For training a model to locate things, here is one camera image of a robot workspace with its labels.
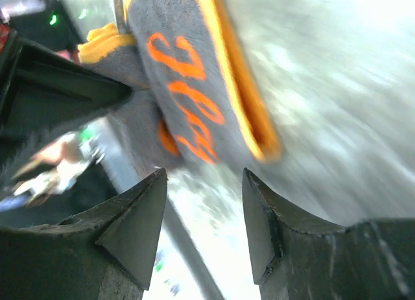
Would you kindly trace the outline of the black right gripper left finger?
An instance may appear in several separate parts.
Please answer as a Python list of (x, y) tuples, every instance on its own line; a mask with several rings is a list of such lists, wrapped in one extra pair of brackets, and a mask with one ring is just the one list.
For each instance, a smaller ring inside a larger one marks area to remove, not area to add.
[(1, 229), (2, 299), (141, 299), (149, 289), (167, 174), (56, 225)]

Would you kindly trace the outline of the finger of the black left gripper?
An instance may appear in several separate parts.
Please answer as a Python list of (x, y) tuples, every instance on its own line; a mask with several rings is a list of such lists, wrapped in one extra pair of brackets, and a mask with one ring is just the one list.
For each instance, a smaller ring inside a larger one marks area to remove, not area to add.
[(10, 31), (1, 51), (1, 183), (52, 140), (131, 96), (127, 85)]

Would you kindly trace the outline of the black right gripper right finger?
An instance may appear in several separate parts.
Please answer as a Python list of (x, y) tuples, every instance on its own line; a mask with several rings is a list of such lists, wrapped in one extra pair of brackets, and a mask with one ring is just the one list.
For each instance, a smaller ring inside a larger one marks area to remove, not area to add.
[(263, 299), (413, 299), (414, 220), (343, 227), (243, 172), (253, 280)]

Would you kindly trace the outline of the orange and grey towel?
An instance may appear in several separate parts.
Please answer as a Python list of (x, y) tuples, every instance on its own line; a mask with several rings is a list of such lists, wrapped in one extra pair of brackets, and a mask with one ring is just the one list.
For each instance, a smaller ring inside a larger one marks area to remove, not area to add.
[(138, 171), (275, 162), (278, 135), (222, 1), (124, 1), (129, 32), (92, 30), (78, 56), (132, 88), (113, 116)]

